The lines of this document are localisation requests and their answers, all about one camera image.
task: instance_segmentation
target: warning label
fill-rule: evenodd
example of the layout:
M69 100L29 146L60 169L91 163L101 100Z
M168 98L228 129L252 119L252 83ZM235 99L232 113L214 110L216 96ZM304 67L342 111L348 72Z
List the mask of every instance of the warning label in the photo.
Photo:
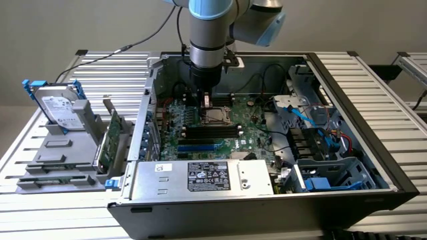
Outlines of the warning label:
M231 190L226 161L188 163L188 190L191 192Z

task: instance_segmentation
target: aluminum profile table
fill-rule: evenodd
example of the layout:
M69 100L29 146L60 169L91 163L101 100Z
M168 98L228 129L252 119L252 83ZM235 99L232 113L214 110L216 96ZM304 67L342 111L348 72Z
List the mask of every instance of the aluminum profile table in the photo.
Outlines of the aluminum profile table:
M71 66L107 55L88 52ZM382 232L427 237L427 127L368 66L346 52L318 56L348 95L362 116L411 178L420 195L394 211L379 211L351 231ZM79 79L93 112L108 118L103 95L111 95L119 114L135 121L145 80L148 52L119 54L79 67L64 81ZM0 161L0 239L129 239L105 206L120 192L15 194L19 177L36 155L48 131L37 110ZM322 231L287 232L219 239L318 239Z
M427 90L427 52L398 52L392 64L398 65Z

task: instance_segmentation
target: white wall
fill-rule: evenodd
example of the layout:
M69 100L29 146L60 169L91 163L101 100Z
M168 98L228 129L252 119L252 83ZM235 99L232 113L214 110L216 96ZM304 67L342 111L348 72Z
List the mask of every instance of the white wall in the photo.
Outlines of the white wall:
M390 63L398 51L427 52L427 0L283 0L283 5L287 20L276 42L268 49L240 43L239 50L351 50L368 63ZM0 0L0 105L32 105L23 79L52 81L77 49L112 51L137 41L171 7L162 0ZM133 50L179 47L174 17ZM418 84L394 85L407 97Z

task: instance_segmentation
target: side panel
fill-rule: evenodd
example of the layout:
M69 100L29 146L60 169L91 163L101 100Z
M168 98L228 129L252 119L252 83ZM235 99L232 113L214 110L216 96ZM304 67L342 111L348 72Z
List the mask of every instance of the side panel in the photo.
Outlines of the side panel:
M392 209L394 193L194 202L157 205L113 203L108 211L132 239L346 229L380 209Z
M391 156L384 144L382 143L379 137L374 133L367 121L362 117L355 105L352 104L348 96L346 95L343 89L340 88L336 80L334 79L330 71L323 65L318 55L315 53L308 54L310 62L314 65L315 70L318 71L322 80L328 89L332 97L339 102L344 114L348 116L350 121L355 127L356 132L360 134L360 137L367 144L368 149L371 150L375 158L378 159L387 175L390 176L392 183L400 191L404 191L407 194L407 200L414 198L419 191L414 186L410 178L399 167L394 157Z

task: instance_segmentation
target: sticker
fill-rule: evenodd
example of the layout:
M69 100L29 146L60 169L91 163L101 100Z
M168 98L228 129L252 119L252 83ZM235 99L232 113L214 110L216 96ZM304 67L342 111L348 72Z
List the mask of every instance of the sticker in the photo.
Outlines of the sticker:
M44 96L41 101L57 125L68 130L84 128L79 116L72 110L73 104L65 97Z
M231 190L227 162L190 162L187 188L191 192Z
M156 164L153 168L155 172L170 172L172 171L172 163Z

